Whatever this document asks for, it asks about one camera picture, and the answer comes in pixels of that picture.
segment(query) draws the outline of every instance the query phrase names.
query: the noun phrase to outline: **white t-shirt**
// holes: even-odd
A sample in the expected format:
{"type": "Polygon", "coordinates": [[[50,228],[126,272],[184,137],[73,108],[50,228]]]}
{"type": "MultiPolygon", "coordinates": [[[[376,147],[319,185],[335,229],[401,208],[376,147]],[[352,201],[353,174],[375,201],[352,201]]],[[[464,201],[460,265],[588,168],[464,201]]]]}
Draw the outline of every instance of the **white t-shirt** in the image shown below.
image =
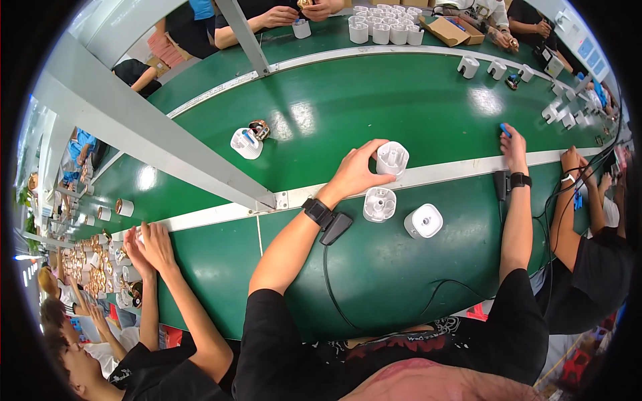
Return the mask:
{"type": "Polygon", "coordinates": [[[435,8],[458,8],[466,15],[475,18],[477,21],[485,21],[492,18],[497,26],[508,26],[508,16],[506,15],[506,4],[504,0],[436,0],[435,8]]]}
{"type": "MultiPolygon", "coordinates": [[[[66,286],[63,282],[58,279],[58,288],[60,288],[60,301],[65,304],[65,313],[69,316],[78,316],[74,313],[74,304],[80,306],[80,302],[76,297],[76,291],[74,287],[66,286]]],[[[79,290],[82,297],[85,299],[87,305],[93,304],[96,305],[96,300],[91,297],[86,291],[79,290]]]]}
{"type": "MultiPolygon", "coordinates": [[[[140,340],[140,331],[138,327],[127,327],[124,328],[120,336],[116,336],[118,341],[123,345],[125,351],[129,352],[140,340]]],[[[112,374],[116,366],[120,361],[114,355],[114,350],[109,345],[109,343],[100,343],[100,344],[85,344],[83,346],[85,351],[89,352],[94,359],[98,360],[100,363],[100,369],[103,372],[105,379],[109,378],[109,375],[112,374]]]]}

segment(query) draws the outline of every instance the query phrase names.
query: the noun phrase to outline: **cardboard box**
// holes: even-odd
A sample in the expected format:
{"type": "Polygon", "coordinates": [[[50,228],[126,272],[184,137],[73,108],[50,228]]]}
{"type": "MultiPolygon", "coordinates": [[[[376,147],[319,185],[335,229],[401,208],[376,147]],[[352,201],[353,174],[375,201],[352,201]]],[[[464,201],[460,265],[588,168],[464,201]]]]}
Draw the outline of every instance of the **cardboard box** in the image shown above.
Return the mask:
{"type": "Polygon", "coordinates": [[[428,0],[401,0],[405,6],[428,8],[428,0]]]}
{"type": "Polygon", "coordinates": [[[389,4],[391,6],[393,4],[399,4],[399,0],[369,0],[369,1],[370,1],[370,4],[372,4],[373,6],[376,6],[377,4],[389,4]]]}
{"type": "Polygon", "coordinates": [[[149,65],[150,67],[156,68],[157,76],[161,76],[164,73],[169,71],[169,66],[167,64],[165,64],[160,58],[158,58],[156,56],[154,56],[154,57],[150,58],[149,60],[147,60],[147,62],[145,62],[145,64],[149,65]]]}
{"type": "Polygon", "coordinates": [[[426,30],[441,39],[448,47],[453,47],[458,44],[471,45],[483,42],[484,34],[466,21],[460,21],[459,23],[466,31],[462,31],[455,26],[455,24],[443,17],[438,17],[429,24],[426,23],[425,17],[419,17],[419,22],[421,22],[421,25],[426,28],[426,30]]]}

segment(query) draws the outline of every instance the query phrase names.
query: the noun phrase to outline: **white smartwatch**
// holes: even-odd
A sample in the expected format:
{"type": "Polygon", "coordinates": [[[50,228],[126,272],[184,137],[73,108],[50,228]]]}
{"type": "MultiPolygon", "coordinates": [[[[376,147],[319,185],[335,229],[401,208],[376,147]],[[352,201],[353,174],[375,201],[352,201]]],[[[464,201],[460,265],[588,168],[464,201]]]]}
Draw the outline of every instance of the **white smartwatch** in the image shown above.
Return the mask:
{"type": "Polygon", "coordinates": [[[573,178],[573,176],[570,174],[567,174],[566,177],[563,178],[561,182],[568,181],[568,180],[571,180],[572,183],[575,183],[575,178],[573,178]]]}

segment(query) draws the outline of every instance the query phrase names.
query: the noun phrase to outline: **black t-shirt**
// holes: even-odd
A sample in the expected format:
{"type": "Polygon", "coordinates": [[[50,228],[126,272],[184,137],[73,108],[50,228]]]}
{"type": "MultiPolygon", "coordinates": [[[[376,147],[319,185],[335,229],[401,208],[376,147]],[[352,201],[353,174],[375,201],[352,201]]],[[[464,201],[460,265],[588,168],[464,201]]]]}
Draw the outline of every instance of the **black t-shirt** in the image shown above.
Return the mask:
{"type": "MultiPolygon", "coordinates": [[[[539,22],[544,19],[551,26],[551,29],[555,28],[554,24],[539,15],[537,10],[524,0],[513,0],[506,14],[509,20],[512,18],[513,20],[524,24],[539,24],[539,22]]],[[[539,46],[545,42],[551,50],[557,50],[557,36],[552,30],[546,39],[538,33],[516,33],[511,30],[510,34],[518,41],[524,42],[531,47],[539,46]]]]}
{"type": "MultiPolygon", "coordinates": [[[[257,17],[276,6],[291,7],[299,11],[299,18],[305,18],[301,14],[299,6],[297,6],[297,0],[239,0],[239,6],[241,7],[241,11],[243,11],[243,15],[245,15],[245,19],[257,17]]],[[[216,14],[215,29],[224,28],[229,25],[222,13],[219,12],[216,14]]],[[[268,29],[269,28],[263,28],[256,33],[262,33],[268,29]]]]}
{"type": "Polygon", "coordinates": [[[193,343],[185,341],[185,335],[181,346],[155,352],[150,352],[144,344],[138,343],[109,376],[109,382],[125,390],[123,401],[231,401],[238,347],[233,346],[232,350],[232,366],[217,384],[188,359],[196,348],[193,343]]]}
{"type": "MultiPolygon", "coordinates": [[[[113,72],[118,78],[120,78],[127,85],[132,86],[138,78],[140,78],[145,71],[151,68],[149,65],[136,60],[135,58],[130,58],[124,62],[118,64],[113,68],[113,72]]],[[[142,88],[138,93],[145,99],[156,92],[161,87],[161,83],[158,81],[151,81],[144,88],[142,88]]]]}
{"type": "Polygon", "coordinates": [[[535,296],[542,312],[546,311],[551,334],[591,330],[619,308],[629,292],[634,262],[633,251],[616,228],[605,227],[591,239],[581,237],[573,272],[555,260],[553,287],[547,274],[535,296]]]}
{"type": "Polygon", "coordinates": [[[304,345],[283,296],[270,289],[247,300],[236,400],[337,400],[379,369],[420,357],[504,376],[525,384],[537,379],[548,349],[548,331],[525,270],[511,272],[482,322],[450,316],[419,332],[392,334],[346,347],[335,342],[328,360],[304,345]]]}
{"type": "Polygon", "coordinates": [[[171,32],[194,20],[194,10],[189,5],[189,1],[178,6],[165,17],[165,31],[171,32]]]}

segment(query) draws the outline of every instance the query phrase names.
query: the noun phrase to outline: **brown cardboard box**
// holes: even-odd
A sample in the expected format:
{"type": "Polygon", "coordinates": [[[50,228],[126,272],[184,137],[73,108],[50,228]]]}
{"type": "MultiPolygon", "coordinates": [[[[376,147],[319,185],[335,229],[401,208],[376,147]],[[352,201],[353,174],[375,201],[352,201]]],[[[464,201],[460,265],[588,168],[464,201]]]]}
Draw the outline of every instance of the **brown cardboard box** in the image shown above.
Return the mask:
{"type": "Polygon", "coordinates": [[[370,4],[376,6],[377,4],[399,4],[399,0],[369,0],[370,4]]]}
{"type": "Polygon", "coordinates": [[[428,0],[401,0],[405,6],[428,8],[428,0]]]}
{"type": "Polygon", "coordinates": [[[152,58],[147,60],[145,64],[149,65],[150,67],[156,68],[157,76],[161,76],[169,71],[169,66],[156,56],[153,56],[152,58]]]}
{"type": "Polygon", "coordinates": [[[419,22],[434,36],[441,39],[448,47],[453,47],[458,44],[480,44],[483,42],[484,34],[479,32],[474,26],[466,21],[460,21],[461,26],[466,29],[466,32],[457,28],[452,22],[445,18],[436,18],[433,22],[427,24],[425,17],[419,17],[419,22]]]}

